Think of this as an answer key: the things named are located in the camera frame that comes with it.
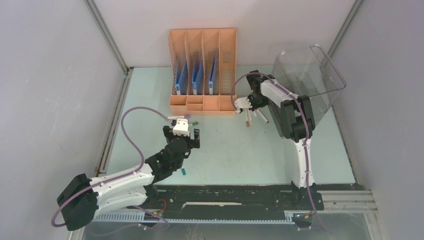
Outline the blue folder bottom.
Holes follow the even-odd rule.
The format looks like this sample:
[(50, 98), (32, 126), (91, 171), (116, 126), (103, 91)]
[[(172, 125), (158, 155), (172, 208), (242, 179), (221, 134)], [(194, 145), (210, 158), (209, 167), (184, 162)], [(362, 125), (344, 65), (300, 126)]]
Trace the blue folder bottom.
[(215, 95), (217, 93), (216, 87), (217, 87), (218, 62), (219, 62), (218, 52), (215, 51), (213, 53), (211, 68), (210, 68), (209, 77), (208, 77), (208, 90), (210, 95)]

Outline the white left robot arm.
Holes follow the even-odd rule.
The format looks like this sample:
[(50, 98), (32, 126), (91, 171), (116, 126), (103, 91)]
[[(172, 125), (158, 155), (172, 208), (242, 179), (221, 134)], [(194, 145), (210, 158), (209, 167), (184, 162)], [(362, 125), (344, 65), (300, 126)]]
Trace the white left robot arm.
[(142, 164), (103, 177), (75, 176), (56, 202), (68, 231), (88, 225), (97, 216), (129, 206), (153, 208), (158, 202), (155, 183), (182, 168), (192, 149), (200, 148), (200, 130), (194, 137), (176, 135), (173, 128), (163, 127), (167, 144)]

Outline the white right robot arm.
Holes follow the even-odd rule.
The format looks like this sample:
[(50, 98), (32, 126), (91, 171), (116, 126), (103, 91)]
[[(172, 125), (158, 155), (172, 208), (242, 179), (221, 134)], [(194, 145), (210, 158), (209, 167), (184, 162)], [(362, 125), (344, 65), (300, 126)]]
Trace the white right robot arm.
[(315, 119), (312, 104), (307, 95), (297, 95), (282, 86), (272, 75), (258, 70), (246, 77), (252, 93), (247, 97), (250, 110), (259, 112), (270, 103), (279, 105), (279, 120), (282, 136), (292, 140), (296, 149), (297, 165), (293, 183), (299, 189), (313, 185), (310, 144)]

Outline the dark red cap marker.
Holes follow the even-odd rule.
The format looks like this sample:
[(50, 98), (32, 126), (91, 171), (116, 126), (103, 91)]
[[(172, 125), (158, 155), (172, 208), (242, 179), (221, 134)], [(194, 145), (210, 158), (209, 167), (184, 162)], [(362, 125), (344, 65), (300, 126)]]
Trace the dark red cap marker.
[(268, 118), (262, 113), (260, 109), (257, 109), (256, 112), (260, 115), (260, 117), (268, 124), (269, 120)]

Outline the blue folder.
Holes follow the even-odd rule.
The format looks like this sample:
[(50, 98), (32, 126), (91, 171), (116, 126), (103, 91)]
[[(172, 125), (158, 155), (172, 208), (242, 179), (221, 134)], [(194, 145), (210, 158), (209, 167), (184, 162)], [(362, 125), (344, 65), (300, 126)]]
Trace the blue folder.
[(194, 55), (192, 91), (194, 95), (202, 95), (204, 91), (204, 64), (202, 53), (199, 51)]
[(210, 95), (215, 95), (217, 93), (216, 87), (217, 87), (218, 62), (219, 62), (218, 52), (215, 51), (213, 53), (211, 68), (210, 68), (209, 77), (208, 77), (208, 90)]
[(175, 91), (177, 95), (186, 95), (188, 91), (188, 63), (180, 59), (177, 65), (176, 76), (174, 80)]

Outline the yellow cap white marker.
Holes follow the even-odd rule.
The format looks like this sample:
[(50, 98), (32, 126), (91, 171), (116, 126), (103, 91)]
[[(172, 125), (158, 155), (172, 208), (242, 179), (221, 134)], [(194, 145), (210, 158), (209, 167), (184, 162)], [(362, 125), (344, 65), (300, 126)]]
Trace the yellow cap white marker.
[(249, 109), (246, 111), (246, 114), (247, 114), (248, 121), (250, 123), (253, 123), (252, 114), (251, 114), (251, 111)]

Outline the blue folder top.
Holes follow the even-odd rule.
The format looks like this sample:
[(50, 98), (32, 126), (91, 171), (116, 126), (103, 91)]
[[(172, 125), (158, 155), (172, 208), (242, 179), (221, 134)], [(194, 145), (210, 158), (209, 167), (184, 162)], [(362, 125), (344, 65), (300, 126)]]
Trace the blue folder top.
[(175, 91), (177, 95), (186, 95), (188, 91), (188, 63), (180, 59), (177, 65), (176, 76), (174, 80)]

